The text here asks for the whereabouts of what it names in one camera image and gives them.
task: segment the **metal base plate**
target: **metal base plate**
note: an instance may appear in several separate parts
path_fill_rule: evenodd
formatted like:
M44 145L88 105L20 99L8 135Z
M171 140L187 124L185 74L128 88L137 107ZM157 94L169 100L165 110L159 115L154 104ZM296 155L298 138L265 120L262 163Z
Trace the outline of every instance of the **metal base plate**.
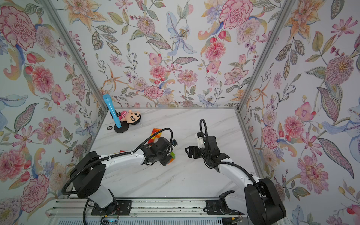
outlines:
M204 208L204 212L206 212L209 216L212 215L239 215L239 211L232 210L231 213L223 213L220 210L219 200L206 200L206 208Z
M128 216L130 214L130 210L131 210L131 203L132 201L130 200L117 200L117 203L119 203L119 210L117 210L114 214L114 216ZM91 215L92 216L105 216L106 212L105 211L100 211L100 209L94 208L91 211Z

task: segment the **pink flower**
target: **pink flower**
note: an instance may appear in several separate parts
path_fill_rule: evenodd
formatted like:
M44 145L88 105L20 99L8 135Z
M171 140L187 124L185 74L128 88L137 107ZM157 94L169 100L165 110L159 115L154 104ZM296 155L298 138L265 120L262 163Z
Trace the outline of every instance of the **pink flower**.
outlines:
M295 115L297 115L302 121L309 121L314 118L309 102L305 102L302 106L297 108L297 110L295 110Z
M270 148L270 149L274 149L278 146L278 135L276 133L276 131L270 127L270 126L266 126L263 130L263 140L264 143Z
M56 42L50 30L43 26L38 26L36 30L36 43L50 57L55 58Z
M260 22L251 18L243 23L237 30L237 42L238 44L244 43L255 37L257 30L260 27Z
M21 129L21 132L23 134L23 136L21 136L20 134L15 134L14 137L16 139L19 139L21 141L18 142L14 142L13 143L13 147L18 146L21 144L20 149L23 149L26 146L26 143L31 143L32 140L29 140L29 138L34 134L35 131L31 132L32 130L32 126L29 126L29 128L27 129L27 132L25 130L25 128Z
M49 179L40 174L37 179L30 179L21 196L21 209L25 212L33 211L48 194Z
M166 75L165 67L162 65L155 65L150 69L150 75L153 76L153 78L163 78Z
M127 9L128 5L131 5L132 2L127 2L127 0L117 0L118 3L115 3L115 5L120 6L119 9L121 9L122 7L125 7L125 9Z
M143 32L145 35L151 35L155 32L155 24L148 16L142 16L138 19L138 22L136 23L139 30Z
M65 104L66 105L66 107L65 107L65 110L66 110L66 112L67 113L69 113L70 115L72 115L72 113L75 113L76 112L76 110L77 110L77 104L75 104L75 103L66 103Z
M225 31L221 31L218 35L218 37L222 40L226 37L226 32Z
M149 60L149 63L150 65L158 65L161 63L161 60L162 60L162 57L161 55L157 55L157 54L154 54L154 53L150 53L150 60Z
M241 70L237 67L234 67L230 72L225 73L225 84L230 85L238 82L241 78L245 77L248 74L248 70Z
M211 77L207 77L207 84L210 84L211 86L215 86L218 85L219 83L217 82L215 77L211 75Z
M239 27L248 20L253 8L249 0L228 0L222 7L220 22L224 22L224 29Z
M55 87L51 91L51 97L53 98L53 101L55 103L62 102L66 99L63 91L61 90L61 87L56 84Z
M145 88L148 87L148 84L144 80L144 78L140 77L139 79L134 80L133 82L134 88L138 91L143 91Z
M335 57L329 61L329 64L325 70L325 80L329 84L342 84L347 81L354 70L352 60L348 55L341 57Z
M162 96L162 89L158 86L151 85L150 87L145 88L144 94L149 98L158 98Z
M205 55L206 58L210 61L218 60L225 54L225 45L219 41L211 43L207 48Z
M175 74L175 71L180 71L180 69L182 68L182 66L179 66L179 64L173 64L171 63L171 66L167 65L166 66L166 72L173 72Z
M276 113L273 110L269 109L264 114L264 123L267 126L273 127L277 117L278 117L278 113Z
M71 93L73 93L74 95L77 95L79 97L80 101L82 101L85 96L84 77L80 74L79 78L74 78L71 81L72 81L72 86L73 86Z
M259 40L259 42L260 43L267 42L267 40L269 39L271 33L272 33L272 31L270 30L268 35L263 34L262 37L265 38L265 39Z
M24 167L25 157L20 150L10 149L0 156L0 179L5 182L14 179Z
M36 67L33 70L31 80L36 89L43 94L49 93L54 85L53 74L43 66Z
M306 139L303 136L301 136L301 139L306 144L305 149L310 147L310 150L311 150L313 155L315 155L315 153L317 153L319 156L321 156L323 154L321 151L319 151L317 149L317 148L321 148L321 144L314 144L314 141L317 139L316 136L313 136L310 139L310 133L306 132Z
M304 161L298 159L297 167L301 169L300 172L300 183L303 185L307 185L308 190L312 190L312 186L314 186L314 191L318 194L321 194L323 190L329 191L329 184L325 181L328 179L328 173L322 171L324 165L319 163L316 165L318 161L315 155L312 156L304 156Z
M79 35L77 34L72 35L72 31L69 31L69 35L73 41L80 41L80 39L77 39Z
M74 69L67 63L65 63L64 68L70 73L73 74L74 73Z
M52 139L60 138L62 127L58 127L61 125L59 120L56 120L55 116L49 118L44 118L44 123L40 122L38 128L35 130L37 133L37 139L40 141L44 140L44 145L51 144Z
M301 137L304 133L304 124L296 116L288 116L285 120L285 131L292 138Z
M246 62L246 56L245 54L239 55L239 64L243 65Z
M207 70L209 70L212 73L217 73L217 71L219 70L221 61L212 61L211 63L209 63L209 65L206 67Z
M178 82L180 84L184 84L188 87L192 86L195 84L196 81L198 81L197 79L197 74L194 73L192 70L188 71L187 69L184 71L180 70L180 73L178 75Z
M122 67L122 65L125 64L122 62L121 59L119 59L117 56L114 56L113 54L111 54L111 56L110 56L110 62L112 62L114 65L116 64L117 66L120 66L120 67Z
M352 17L349 17L344 25L344 20L341 19L340 20L340 26L337 25L337 24L334 24L333 25L333 28L336 30L336 31L332 31L332 33L337 33L337 32L340 32L338 37L340 37L342 35L342 33L344 32L345 34L353 34L354 31L353 30L350 30L349 28L350 27L353 27L357 24L357 20L355 22L353 22L352 24L349 25L349 23L351 22L352 20Z
M13 47L32 48L36 42L35 27L29 16L12 6L1 7L0 32Z

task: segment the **red berry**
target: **red berry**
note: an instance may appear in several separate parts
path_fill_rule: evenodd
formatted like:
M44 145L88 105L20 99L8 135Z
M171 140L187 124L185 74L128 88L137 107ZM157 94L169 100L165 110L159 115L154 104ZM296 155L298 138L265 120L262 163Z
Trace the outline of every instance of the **red berry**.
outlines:
M286 135L286 140L288 140L288 142L291 142L291 137L289 135Z
M354 210L352 210L352 209L350 209L350 208L347 208L347 213L349 213L349 214L351 214L351 215L354 215L355 214L355 212L354 212Z

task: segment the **black cable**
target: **black cable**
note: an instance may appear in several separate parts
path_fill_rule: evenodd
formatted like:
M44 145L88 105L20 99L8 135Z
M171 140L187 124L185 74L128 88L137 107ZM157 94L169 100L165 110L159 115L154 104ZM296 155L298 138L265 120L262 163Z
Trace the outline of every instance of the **black cable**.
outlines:
M89 203L89 199L86 201L84 211L82 212L82 222L84 223L84 225L87 225L86 220L85 220L85 212L86 212L86 208L87 208L88 203Z

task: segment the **round black base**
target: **round black base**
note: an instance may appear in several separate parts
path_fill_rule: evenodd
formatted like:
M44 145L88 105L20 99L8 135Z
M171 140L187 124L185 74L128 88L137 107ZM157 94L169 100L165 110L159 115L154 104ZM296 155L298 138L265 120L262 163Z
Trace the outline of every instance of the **round black base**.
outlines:
M127 122L120 122L120 123L121 123L121 128L117 128L117 126L114 125L114 131L116 133L124 133L129 129L129 124Z

